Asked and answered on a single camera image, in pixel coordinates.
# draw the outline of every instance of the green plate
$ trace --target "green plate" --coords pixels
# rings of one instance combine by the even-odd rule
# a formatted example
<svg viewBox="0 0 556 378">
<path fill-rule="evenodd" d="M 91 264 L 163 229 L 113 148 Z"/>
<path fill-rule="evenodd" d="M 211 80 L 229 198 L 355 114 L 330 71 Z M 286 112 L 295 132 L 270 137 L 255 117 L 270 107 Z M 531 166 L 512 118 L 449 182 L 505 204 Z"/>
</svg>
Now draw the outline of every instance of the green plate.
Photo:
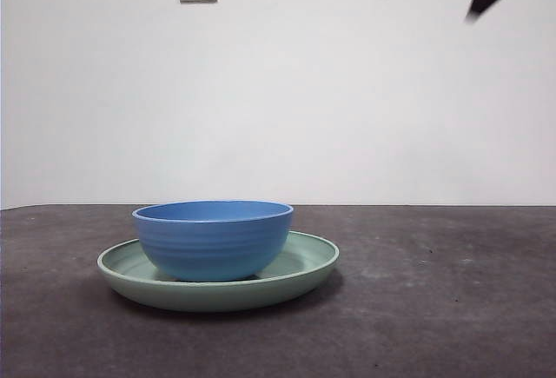
<svg viewBox="0 0 556 378">
<path fill-rule="evenodd" d="M 285 302 L 325 281 L 340 251 L 318 236 L 289 232 L 282 252 L 242 281 L 180 282 L 158 270 L 137 239 L 106 249 L 98 267 L 119 294 L 151 307 L 191 312 L 236 311 Z"/>
</svg>

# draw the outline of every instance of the white wall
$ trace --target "white wall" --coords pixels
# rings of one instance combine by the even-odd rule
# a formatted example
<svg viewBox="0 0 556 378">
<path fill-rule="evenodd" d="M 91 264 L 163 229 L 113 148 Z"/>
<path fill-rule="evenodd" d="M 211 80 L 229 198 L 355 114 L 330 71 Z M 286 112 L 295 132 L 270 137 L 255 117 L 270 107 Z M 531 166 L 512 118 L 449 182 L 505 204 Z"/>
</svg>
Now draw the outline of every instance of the white wall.
<svg viewBox="0 0 556 378">
<path fill-rule="evenodd" d="M 3 207 L 556 204 L 556 2 L 2 0 Z"/>
</svg>

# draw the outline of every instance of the plate rim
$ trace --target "plate rim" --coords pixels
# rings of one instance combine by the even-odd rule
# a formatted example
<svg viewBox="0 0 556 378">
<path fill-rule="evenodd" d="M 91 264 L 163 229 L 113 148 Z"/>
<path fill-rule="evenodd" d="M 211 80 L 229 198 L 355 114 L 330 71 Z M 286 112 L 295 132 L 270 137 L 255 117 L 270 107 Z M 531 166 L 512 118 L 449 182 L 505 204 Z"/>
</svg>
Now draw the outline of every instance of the plate rim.
<svg viewBox="0 0 556 378">
<path fill-rule="evenodd" d="M 321 269 L 324 269 L 324 268 L 326 268 L 330 265 L 333 265 L 337 261 L 338 257 L 340 256 L 340 249 L 334 243 L 330 242 L 328 239 L 325 239 L 324 237 L 320 237 L 320 236 L 317 236 L 317 235 L 310 235 L 309 233 L 298 232 L 296 230 L 289 230 L 288 234 L 290 234 L 290 233 L 297 234 L 297 235 L 309 236 L 309 237 L 312 237 L 314 239 L 317 239 L 320 242 L 326 243 L 329 247 L 331 247 L 334 250 L 333 256 L 330 259 L 328 259 L 326 262 L 324 262 L 321 265 L 318 265 L 318 266 L 316 266 L 312 269 L 299 271 L 299 272 L 294 272 L 292 274 L 272 276 L 272 277 L 269 277 L 269 278 L 259 278 L 259 279 L 256 279 L 256 280 L 242 280 L 242 281 L 229 281 L 229 282 L 173 282 L 173 281 L 161 281 L 161 280 L 147 280 L 147 279 L 144 279 L 144 278 L 137 278 L 135 276 L 120 274 L 120 273 L 116 272 L 115 270 L 109 269 L 106 265 L 104 265 L 103 258 L 108 253 L 112 252 L 113 250 L 115 250 L 117 248 L 129 245 L 132 242 L 139 242 L 139 239 L 136 238 L 136 239 L 131 239 L 131 240 L 128 240 L 128 241 L 125 241 L 125 242 L 118 243 L 114 246 L 111 246 L 108 249 L 105 249 L 96 258 L 96 265 L 103 272 L 103 274 L 108 275 L 108 276 L 113 276 L 113 277 L 116 277 L 118 279 L 121 279 L 121 280 L 124 280 L 124 281 L 127 281 L 127 282 L 139 282 L 141 284 L 149 284 L 149 285 L 156 285 L 156 286 L 164 285 L 164 286 L 171 286 L 171 287 L 201 287 L 201 288 L 203 288 L 203 287 L 204 288 L 206 288 L 206 287 L 234 287 L 234 286 L 241 286 L 241 285 L 256 285 L 256 284 L 261 284 L 261 283 L 265 283 L 265 282 L 276 282 L 276 281 L 296 278 L 297 276 L 303 276 L 303 275 L 311 274 L 313 272 L 320 271 Z"/>
</svg>

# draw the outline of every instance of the blue bowl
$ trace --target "blue bowl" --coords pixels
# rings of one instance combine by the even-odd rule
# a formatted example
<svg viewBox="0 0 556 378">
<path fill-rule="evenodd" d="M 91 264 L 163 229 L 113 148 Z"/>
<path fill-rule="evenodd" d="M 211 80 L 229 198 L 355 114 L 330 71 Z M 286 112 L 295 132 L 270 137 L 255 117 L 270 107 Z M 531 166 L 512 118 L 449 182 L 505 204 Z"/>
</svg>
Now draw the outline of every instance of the blue bowl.
<svg viewBox="0 0 556 378">
<path fill-rule="evenodd" d="M 248 277 L 281 252 L 294 209 L 278 202 L 172 202 L 133 212 L 145 255 L 192 282 Z"/>
</svg>

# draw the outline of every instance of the tabletop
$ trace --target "tabletop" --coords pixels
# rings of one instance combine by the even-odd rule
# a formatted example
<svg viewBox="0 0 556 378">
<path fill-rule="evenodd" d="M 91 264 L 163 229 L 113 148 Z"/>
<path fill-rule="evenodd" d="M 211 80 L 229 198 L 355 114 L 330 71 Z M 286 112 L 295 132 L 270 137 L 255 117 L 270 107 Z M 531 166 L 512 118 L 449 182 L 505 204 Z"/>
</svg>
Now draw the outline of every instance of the tabletop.
<svg viewBox="0 0 556 378">
<path fill-rule="evenodd" d="M 140 205 L 2 217 L 2 376 L 556 377 L 556 208 L 295 206 L 340 248 L 316 290 L 224 314 L 119 296 L 96 258 Z"/>
</svg>

